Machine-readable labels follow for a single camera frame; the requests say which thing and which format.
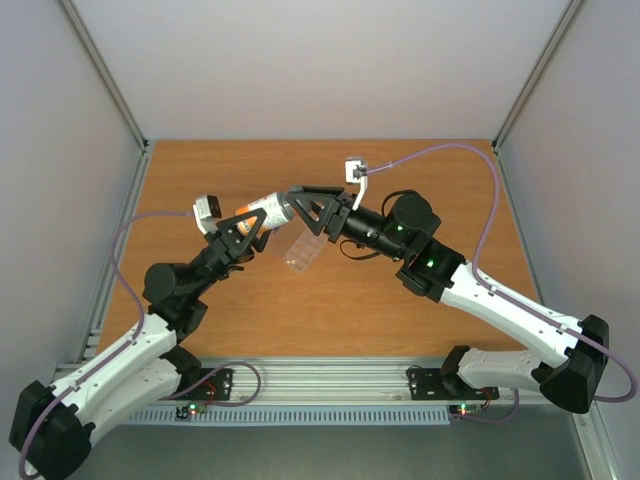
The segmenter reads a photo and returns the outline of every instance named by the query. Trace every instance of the wood surface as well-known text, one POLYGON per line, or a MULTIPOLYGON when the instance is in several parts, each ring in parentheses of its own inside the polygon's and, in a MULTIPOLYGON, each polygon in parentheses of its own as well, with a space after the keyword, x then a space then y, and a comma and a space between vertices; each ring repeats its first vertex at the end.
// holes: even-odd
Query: wood surface
MULTIPOLYGON (((228 217, 236 208, 292 185, 344 186, 348 156, 362 155, 376 166, 436 143, 160 141, 138 213, 188 211, 197 196, 212 194, 228 217)), ((467 143, 491 154, 487 141, 467 143)), ((471 258, 493 188, 484 162, 463 149, 421 157, 372 176, 363 204, 379 210, 386 194, 408 188, 419 191, 442 219, 436 238, 471 258)), ((151 264, 188 262, 204 246, 193 219, 144 219, 132 228, 122 272, 141 293, 151 264)), ((311 267, 300 273, 267 250, 247 263, 244 272, 232 274, 202 297, 209 311, 182 345, 198 356, 445 355, 459 344, 519 348, 471 315, 412 295, 395 278, 399 266, 382 257, 355 262, 327 243, 311 267)), ((504 194, 480 266, 500 282, 533 295, 504 194)), ((101 348, 135 321, 133 302, 116 286, 101 348)))

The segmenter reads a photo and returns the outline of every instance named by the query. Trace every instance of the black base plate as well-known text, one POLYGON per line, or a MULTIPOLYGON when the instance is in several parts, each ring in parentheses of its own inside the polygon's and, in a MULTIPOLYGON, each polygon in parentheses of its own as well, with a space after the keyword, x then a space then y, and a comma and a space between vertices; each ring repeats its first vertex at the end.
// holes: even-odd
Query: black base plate
MULTIPOLYGON (((209 373, 212 368, 201 368, 199 378, 204 377, 207 373, 209 373)), ((214 400, 216 401, 226 401, 231 398, 231 389, 233 388, 233 370, 230 368, 223 368, 218 373, 209 377, 207 382, 199 385, 197 388, 193 389, 191 392, 187 393, 185 396, 180 397, 180 401, 185 402, 205 402, 211 398, 211 388, 206 385, 206 383, 210 383, 216 389, 214 400), (229 387, 224 388, 225 380, 229 381, 229 387)))
POLYGON ((500 398, 496 387, 488 387, 484 390, 476 390, 462 384, 458 388, 457 395, 452 395, 442 384, 439 368, 422 368, 418 366, 407 369, 411 400, 486 400, 489 394, 491 400, 500 398))

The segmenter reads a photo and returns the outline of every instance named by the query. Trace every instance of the bottle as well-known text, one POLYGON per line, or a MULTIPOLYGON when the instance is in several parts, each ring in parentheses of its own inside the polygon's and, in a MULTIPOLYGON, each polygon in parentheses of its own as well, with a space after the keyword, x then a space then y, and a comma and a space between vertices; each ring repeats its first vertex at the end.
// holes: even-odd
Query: bottle
MULTIPOLYGON (((297 185, 289 189, 289 192, 300 191, 302 191, 302 187, 297 185)), ((295 210, 291 205, 289 205, 289 202, 287 202, 286 195, 287 192, 273 192, 266 197, 262 197, 259 200, 238 208, 235 214, 241 215, 251 210, 262 208, 267 214, 267 218, 264 220, 262 227, 260 227, 260 230, 258 231, 258 235, 261 235, 268 230, 273 230, 274 228, 281 227, 282 225, 290 222, 295 216, 295 210)), ((255 223, 255 217, 247 218, 246 220, 239 222, 236 227, 242 235, 248 235, 255 223)))

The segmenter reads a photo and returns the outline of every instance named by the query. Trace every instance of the white wall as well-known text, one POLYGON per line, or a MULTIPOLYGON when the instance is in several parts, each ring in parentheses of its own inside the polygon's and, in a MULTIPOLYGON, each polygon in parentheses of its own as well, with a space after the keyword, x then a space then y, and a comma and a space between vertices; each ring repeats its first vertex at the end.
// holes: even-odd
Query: white wall
MULTIPOLYGON (((544 300, 611 325, 640 372, 640 4, 589 0, 504 148, 544 300)), ((611 364, 601 388, 628 388, 611 364)), ((638 478, 640 399, 602 405, 627 479, 638 478)))
POLYGON ((493 138, 567 0, 76 0, 153 138, 493 138))
POLYGON ((0 2, 0 477, 17 396, 71 360, 137 148, 57 2, 0 2))

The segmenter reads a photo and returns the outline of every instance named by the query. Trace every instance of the gray floor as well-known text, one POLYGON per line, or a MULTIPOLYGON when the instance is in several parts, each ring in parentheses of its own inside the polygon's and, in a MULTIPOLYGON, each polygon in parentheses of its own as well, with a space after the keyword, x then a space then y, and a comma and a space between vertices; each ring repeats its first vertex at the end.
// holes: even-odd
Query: gray floor
POLYGON ((571 417, 523 408, 506 425, 126 427, 73 480, 591 478, 571 417))

